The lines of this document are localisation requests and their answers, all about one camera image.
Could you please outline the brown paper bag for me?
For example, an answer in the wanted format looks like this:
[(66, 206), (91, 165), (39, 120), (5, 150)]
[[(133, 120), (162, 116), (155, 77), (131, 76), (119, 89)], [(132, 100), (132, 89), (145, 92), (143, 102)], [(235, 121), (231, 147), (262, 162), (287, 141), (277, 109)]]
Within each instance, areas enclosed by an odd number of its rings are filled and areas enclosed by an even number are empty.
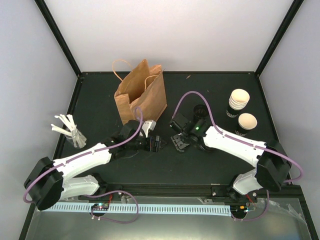
[(162, 66), (149, 66), (143, 59), (122, 78), (115, 70), (116, 62), (118, 60), (112, 63), (112, 71), (121, 83), (114, 93), (114, 100), (122, 124), (136, 119), (137, 107), (142, 110), (144, 121), (156, 122), (168, 106)]

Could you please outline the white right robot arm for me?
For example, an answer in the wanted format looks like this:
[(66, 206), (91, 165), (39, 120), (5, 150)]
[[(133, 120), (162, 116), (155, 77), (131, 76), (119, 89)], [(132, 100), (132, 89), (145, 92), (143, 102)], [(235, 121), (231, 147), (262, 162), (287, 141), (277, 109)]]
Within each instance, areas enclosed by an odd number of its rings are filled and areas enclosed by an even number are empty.
[(206, 119), (188, 120), (180, 113), (171, 119), (169, 126), (176, 132), (178, 140), (175, 145), (179, 151), (197, 145), (203, 151), (223, 151), (253, 167), (246, 173), (238, 174), (228, 187), (228, 198), (234, 202), (259, 189), (279, 192), (287, 180), (292, 165), (277, 140), (269, 143), (251, 140), (214, 127)]

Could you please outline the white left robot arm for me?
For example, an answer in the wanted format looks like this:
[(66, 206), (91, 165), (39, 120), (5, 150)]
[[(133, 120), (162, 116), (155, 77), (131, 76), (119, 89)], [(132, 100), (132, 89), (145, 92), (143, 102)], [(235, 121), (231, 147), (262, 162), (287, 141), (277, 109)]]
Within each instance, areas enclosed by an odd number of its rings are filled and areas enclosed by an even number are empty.
[(85, 151), (54, 160), (41, 158), (23, 184), (26, 190), (23, 200), (44, 211), (72, 197), (93, 196), (97, 200), (103, 199), (108, 188), (99, 174), (80, 175), (124, 158), (127, 152), (159, 152), (166, 142), (158, 135), (151, 135), (155, 126), (153, 120), (144, 123), (130, 120), (119, 132)]

